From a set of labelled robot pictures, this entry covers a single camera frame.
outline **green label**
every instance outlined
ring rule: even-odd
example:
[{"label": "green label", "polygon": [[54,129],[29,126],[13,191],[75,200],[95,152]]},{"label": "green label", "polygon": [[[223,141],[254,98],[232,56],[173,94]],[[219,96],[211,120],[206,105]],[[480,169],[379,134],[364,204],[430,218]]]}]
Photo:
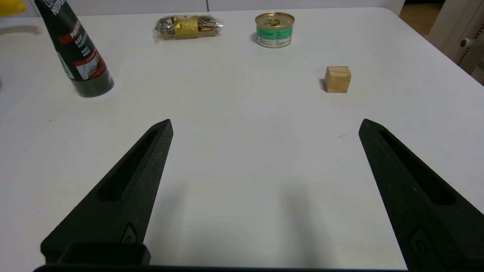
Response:
[{"label": "green label", "polygon": [[265,29],[257,26],[257,34],[259,37],[268,40],[282,40],[287,39],[292,35],[292,27],[286,29]]}]

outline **cabinet door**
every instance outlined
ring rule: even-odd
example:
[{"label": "cabinet door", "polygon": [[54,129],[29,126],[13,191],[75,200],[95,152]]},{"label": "cabinet door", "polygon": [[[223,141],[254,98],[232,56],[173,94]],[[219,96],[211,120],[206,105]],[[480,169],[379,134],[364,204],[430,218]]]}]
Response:
[{"label": "cabinet door", "polygon": [[210,11],[382,7],[400,14],[405,0],[207,0]]}]

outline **yellow object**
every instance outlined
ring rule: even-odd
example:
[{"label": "yellow object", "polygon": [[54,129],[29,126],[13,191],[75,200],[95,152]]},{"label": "yellow object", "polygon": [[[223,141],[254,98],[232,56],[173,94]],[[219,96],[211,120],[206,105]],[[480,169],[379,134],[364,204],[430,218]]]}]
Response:
[{"label": "yellow object", "polygon": [[198,33],[198,16],[186,16],[187,18],[175,17],[175,35],[187,35]]},{"label": "yellow object", "polygon": [[22,0],[0,0],[0,17],[21,14],[26,10]]}]

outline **wooden floor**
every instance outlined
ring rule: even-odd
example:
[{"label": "wooden floor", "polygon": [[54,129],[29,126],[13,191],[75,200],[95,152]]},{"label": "wooden floor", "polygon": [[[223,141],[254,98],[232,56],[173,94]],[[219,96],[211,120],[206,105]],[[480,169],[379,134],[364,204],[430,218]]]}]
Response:
[{"label": "wooden floor", "polygon": [[400,18],[422,36],[427,36],[439,15],[442,4],[406,4]]}]

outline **bottle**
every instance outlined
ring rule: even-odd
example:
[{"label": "bottle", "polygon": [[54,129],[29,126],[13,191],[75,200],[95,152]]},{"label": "bottle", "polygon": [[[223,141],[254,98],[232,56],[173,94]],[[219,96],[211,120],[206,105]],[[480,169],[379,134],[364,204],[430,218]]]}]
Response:
[{"label": "bottle", "polygon": [[66,0],[34,0],[67,77],[82,97],[114,86],[106,64]]}]

